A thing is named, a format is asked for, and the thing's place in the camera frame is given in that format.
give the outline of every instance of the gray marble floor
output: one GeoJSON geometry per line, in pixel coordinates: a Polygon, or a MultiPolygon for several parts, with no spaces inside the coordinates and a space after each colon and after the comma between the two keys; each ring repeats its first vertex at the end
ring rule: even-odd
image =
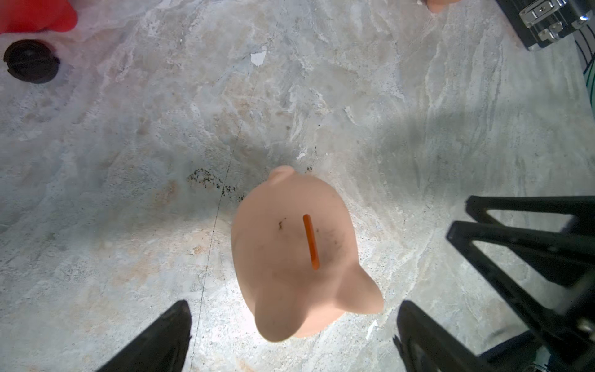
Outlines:
{"type": "MultiPolygon", "coordinates": [[[[70,33],[0,36],[62,61],[40,86],[0,71],[0,370],[92,371],[180,298],[185,371],[403,371],[405,298],[474,352],[523,331],[444,235],[469,195],[595,190],[571,38],[527,52],[492,0],[440,15],[416,0],[72,3],[70,33]],[[382,314],[258,335],[230,223],[280,164],[344,198],[382,314]]],[[[486,249],[555,304],[558,289],[486,249]]]]}

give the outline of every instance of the red object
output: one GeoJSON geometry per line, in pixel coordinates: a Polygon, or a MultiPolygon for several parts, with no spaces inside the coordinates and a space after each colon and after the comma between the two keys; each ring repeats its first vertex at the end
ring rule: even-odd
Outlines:
{"type": "Polygon", "coordinates": [[[68,0],[0,0],[0,33],[70,31],[78,17],[68,0]]]}

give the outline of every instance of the silver hinge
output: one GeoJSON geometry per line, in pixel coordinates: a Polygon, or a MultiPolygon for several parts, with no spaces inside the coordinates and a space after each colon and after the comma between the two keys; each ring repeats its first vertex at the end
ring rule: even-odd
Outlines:
{"type": "Polygon", "coordinates": [[[555,43],[556,41],[560,40],[558,33],[562,31],[562,28],[562,22],[556,22],[545,30],[541,30],[537,36],[541,41],[549,40],[552,43],[555,43]]]}
{"type": "Polygon", "coordinates": [[[519,12],[519,16],[527,28],[551,15],[566,5],[567,0],[537,0],[519,12]]]}
{"type": "Polygon", "coordinates": [[[572,26],[575,29],[580,29],[587,21],[589,21],[589,19],[591,19],[593,17],[593,11],[590,10],[588,12],[586,12],[585,14],[581,15],[576,21],[572,22],[572,26]]]}

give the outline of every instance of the piggy bank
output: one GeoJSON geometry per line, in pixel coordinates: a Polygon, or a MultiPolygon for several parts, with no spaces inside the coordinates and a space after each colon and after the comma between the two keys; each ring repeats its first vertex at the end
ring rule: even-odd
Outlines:
{"type": "Polygon", "coordinates": [[[378,286],[359,265],[345,203],[326,182],[287,165],[242,201],[231,249],[246,305],[269,341],[314,335],[346,311],[383,309],[378,286]]]}

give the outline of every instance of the metal latch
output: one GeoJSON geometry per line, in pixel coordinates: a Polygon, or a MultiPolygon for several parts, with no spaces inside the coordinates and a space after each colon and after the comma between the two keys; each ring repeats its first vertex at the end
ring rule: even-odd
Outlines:
{"type": "Polygon", "coordinates": [[[539,31],[537,36],[541,41],[549,40],[552,43],[554,43],[560,39],[558,33],[562,31],[562,29],[562,22],[556,22],[552,24],[549,28],[539,31]]]}
{"type": "Polygon", "coordinates": [[[519,12],[519,16],[527,28],[551,15],[566,5],[568,0],[537,0],[519,12]]]}

